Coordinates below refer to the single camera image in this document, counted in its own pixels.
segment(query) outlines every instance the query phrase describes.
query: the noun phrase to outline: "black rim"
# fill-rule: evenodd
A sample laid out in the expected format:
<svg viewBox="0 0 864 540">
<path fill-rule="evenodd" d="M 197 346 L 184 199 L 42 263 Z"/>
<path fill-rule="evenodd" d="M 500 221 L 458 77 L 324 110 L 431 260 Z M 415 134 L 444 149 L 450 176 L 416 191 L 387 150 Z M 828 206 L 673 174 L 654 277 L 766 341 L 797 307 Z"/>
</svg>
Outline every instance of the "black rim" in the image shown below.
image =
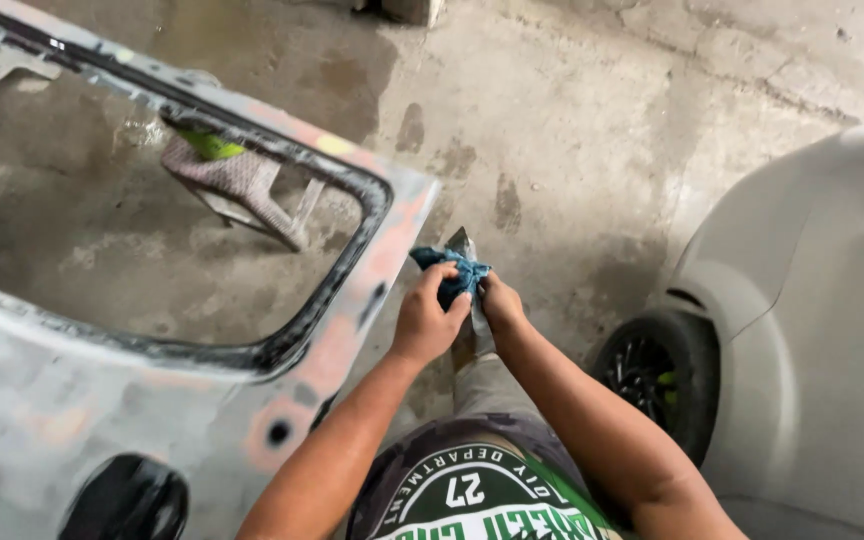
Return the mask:
<svg viewBox="0 0 864 540">
<path fill-rule="evenodd" d="M 629 335 L 604 350 L 600 358 L 606 362 L 602 383 L 666 432 L 675 426 L 675 364 L 662 344 L 647 336 Z"/>
</svg>

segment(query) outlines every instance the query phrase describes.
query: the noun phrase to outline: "green graphic t-shirt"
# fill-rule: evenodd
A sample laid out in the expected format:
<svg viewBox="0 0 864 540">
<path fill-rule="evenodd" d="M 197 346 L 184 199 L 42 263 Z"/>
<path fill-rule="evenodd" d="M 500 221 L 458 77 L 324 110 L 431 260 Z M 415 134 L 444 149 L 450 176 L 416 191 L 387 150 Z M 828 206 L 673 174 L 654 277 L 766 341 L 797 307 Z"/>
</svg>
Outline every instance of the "green graphic t-shirt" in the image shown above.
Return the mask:
<svg viewBox="0 0 864 540">
<path fill-rule="evenodd" d="M 398 477 L 395 485 L 369 489 L 366 481 L 363 493 L 385 501 L 371 519 L 353 514 L 359 525 L 373 523 L 357 529 L 350 523 L 349 540 L 620 538 L 598 506 L 553 463 L 501 434 L 471 438 L 430 451 L 408 469 L 401 467 L 408 448 L 402 450 L 406 459 L 392 460 L 385 471 Z"/>
</svg>

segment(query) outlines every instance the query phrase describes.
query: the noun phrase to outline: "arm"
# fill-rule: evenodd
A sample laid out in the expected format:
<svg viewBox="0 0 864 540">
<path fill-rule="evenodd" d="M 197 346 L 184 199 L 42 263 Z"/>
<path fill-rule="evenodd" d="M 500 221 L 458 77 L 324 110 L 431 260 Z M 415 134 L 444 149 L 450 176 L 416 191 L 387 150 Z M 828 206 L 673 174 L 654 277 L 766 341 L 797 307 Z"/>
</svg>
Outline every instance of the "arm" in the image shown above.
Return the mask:
<svg viewBox="0 0 864 540">
<path fill-rule="evenodd" d="M 549 343 L 495 272 L 484 308 L 499 357 L 572 459 L 629 511 L 646 539 L 745 538 L 660 427 Z"/>
<path fill-rule="evenodd" d="M 449 349 L 472 298 L 436 300 L 455 263 L 437 264 L 406 294 L 391 348 L 302 442 L 239 528 L 237 540 L 325 538 L 352 506 L 405 391 L 428 362 Z"/>
</svg>

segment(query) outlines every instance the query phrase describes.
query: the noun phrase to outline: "blue rag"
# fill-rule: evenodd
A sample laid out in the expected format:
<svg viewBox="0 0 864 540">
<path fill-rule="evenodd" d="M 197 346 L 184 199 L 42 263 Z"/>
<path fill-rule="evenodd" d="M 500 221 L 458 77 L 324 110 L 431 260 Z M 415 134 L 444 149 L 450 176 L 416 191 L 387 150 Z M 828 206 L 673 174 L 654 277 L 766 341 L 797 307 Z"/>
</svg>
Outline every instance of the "blue rag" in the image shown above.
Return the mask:
<svg viewBox="0 0 864 540">
<path fill-rule="evenodd" d="M 455 297 L 460 294 L 470 292 L 474 297 L 479 280 L 488 276 L 489 270 L 492 269 L 492 266 L 488 264 L 468 260 L 452 250 L 442 252 L 432 248 L 413 248 L 412 251 L 409 251 L 409 256 L 418 263 L 418 267 L 423 271 L 433 264 L 455 262 L 455 268 L 459 271 L 459 275 L 443 279 L 441 285 L 438 286 L 438 304 L 446 312 L 449 311 L 449 306 L 452 305 Z"/>
</svg>

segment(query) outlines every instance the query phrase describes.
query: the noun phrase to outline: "person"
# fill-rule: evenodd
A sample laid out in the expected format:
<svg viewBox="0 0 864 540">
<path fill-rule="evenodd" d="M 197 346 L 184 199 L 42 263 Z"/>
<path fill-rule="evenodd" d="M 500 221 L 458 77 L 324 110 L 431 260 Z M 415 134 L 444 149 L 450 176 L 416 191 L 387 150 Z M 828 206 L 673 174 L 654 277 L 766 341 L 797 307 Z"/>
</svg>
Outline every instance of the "person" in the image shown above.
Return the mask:
<svg viewBox="0 0 864 540">
<path fill-rule="evenodd" d="M 429 267 L 405 296 L 388 352 L 283 464 L 238 540 L 327 538 L 347 513 L 348 540 L 619 538 L 591 493 L 646 540 L 745 538 L 676 443 L 549 343 L 495 272 L 480 286 L 497 354 L 458 366 L 453 416 L 374 459 L 470 313 L 469 293 L 448 311 L 436 299 L 454 265 Z"/>
</svg>

